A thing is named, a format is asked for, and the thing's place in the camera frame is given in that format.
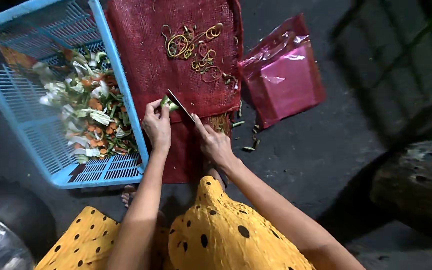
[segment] hand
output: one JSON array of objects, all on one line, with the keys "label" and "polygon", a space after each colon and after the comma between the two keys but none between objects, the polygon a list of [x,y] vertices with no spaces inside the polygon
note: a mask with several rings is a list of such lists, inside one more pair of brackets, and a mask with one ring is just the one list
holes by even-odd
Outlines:
[{"label": "hand", "polygon": [[151,141],[153,151],[167,153],[171,146],[170,108],[165,105],[161,108],[161,115],[155,114],[160,102],[161,99],[158,99],[146,105],[142,128]]},{"label": "hand", "polygon": [[191,114],[196,124],[196,129],[202,137],[201,151],[222,170],[228,170],[238,160],[231,149],[231,139],[223,132],[216,132],[210,126],[203,125],[196,114]]}]

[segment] concrete floor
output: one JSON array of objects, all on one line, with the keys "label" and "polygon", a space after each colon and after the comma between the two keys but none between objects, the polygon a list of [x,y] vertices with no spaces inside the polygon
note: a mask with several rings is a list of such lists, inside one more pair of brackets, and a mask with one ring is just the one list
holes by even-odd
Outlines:
[{"label": "concrete floor", "polygon": [[[364,193],[364,187],[370,180],[365,177],[370,175],[371,167],[368,164],[386,152],[390,144],[388,138],[397,130],[395,127],[403,125],[407,118],[388,113],[393,105],[391,95],[385,96],[381,101],[375,98],[373,101],[377,106],[371,107],[372,111],[368,113],[365,100],[358,92],[361,89],[355,88],[354,82],[348,80],[345,74],[347,70],[342,69],[341,62],[334,58],[338,42],[346,42],[347,48],[351,48],[350,45],[357,44],[358,39],[361,39],[360,36],[345,31],[341,35],[343,41],[331,37],[335,26],[354,7],[353,3],[350,0],[240,2],[246,50],[255,46],[259,39],[286,18],[304,13],[327,99],[321,105],[288,117],[259,133],[261,144],[252,153],[241,150],[243,146],[251,144],[252,126],[256,118],[255,110],[248,104],[250,101],[245,99],[242,120],[246,123],[233,130],[235,154],[268,185],[318,220],[367,269],[432,269],[432,238],[380,212]],[[410,26],[404,33],[411,36],[426,25],[426,19],[417,1],[403,2],[407,9],[402,10],[411,16],[399,16],[401,20],[414,19],[412,15],[416,13],[421,19],[419,24],[403,21]],[[383,22],[375,23],[374,26],[380,27],[383,33],[384,27],[387,27]],[[356,65],[371,59],[362,54],[351,56]],[[424,89],[431,91],[432,69],[421,72],[429,76],[430,83],[425,83]],[[365,70],[360,77],[369,77],[363,80],[366,82],[372,75]],[[381,87],[387,90],[383,86],[377,86],[374,87],[376,93],[383,92]],[[406,81],[401,87],[406,89],[412,86]],[[411,101],[407,107],[414,109],[418,104]],[[384,123],[382,126],[388,128],[381,129],[381,125],[375,123]],[[0,179],[17,181],[38,194],[57,221],[58,236],[84,206],[96,207],[117,221],[125,213],[120,199],[120,187],[83,190],[59,190],[51,187],[38,174],[1,114]],[[234,185],[230,184],[226,191],[232,199],[249,204]],[[161,207],[167,216],[183,213],[185,207],[193,202],[193,192],[194,187],[190,184],[164,185]]]}]

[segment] person's left hand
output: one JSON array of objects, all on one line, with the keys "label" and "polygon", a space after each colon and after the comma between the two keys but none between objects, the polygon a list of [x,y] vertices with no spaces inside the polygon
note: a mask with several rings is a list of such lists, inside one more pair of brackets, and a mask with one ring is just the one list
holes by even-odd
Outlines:
[{"label": "person's left hand", "polygon": [[153,151],[167,153],[171,146],[170,108],[165,105],[161,108],[161,114],[155,114],[160,102],[161,99],[158,99],[146,105],[142,128],[151,141]]}]

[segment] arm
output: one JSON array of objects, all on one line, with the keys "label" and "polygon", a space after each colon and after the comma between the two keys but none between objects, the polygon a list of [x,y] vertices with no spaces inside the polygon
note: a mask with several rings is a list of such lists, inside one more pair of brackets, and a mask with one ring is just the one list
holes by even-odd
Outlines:
[{"label": "arm", "polygon": [[318,270],[363,270],[364,267],[327,230],[293,206],[252,173],[234,156],[231,140],[224,133],[203,125],[194,115],[201,134],[201,150]]},{"label": "arm", "polygon": [[169,108],[154,114],[161,100],[146,106],[142,126],[153,151],[134,199],[121,223],[121,229],[109,257],[108,270],[149,269],[149,257],[158,217],[164,163],[171,145]]}]

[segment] person's right hand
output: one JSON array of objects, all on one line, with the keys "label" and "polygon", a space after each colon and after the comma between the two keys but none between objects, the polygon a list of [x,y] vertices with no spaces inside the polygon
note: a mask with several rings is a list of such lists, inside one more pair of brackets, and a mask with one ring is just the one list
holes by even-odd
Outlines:
[{"label": "person's right hand", "polygon": [[231,149],[231,139],[224,132],[216,132],[209,125],[201,123],[196,114],[191,114],[196,129],[202,138],[201,151],[207,159],[221,169],[229,169],[237,161]]}]

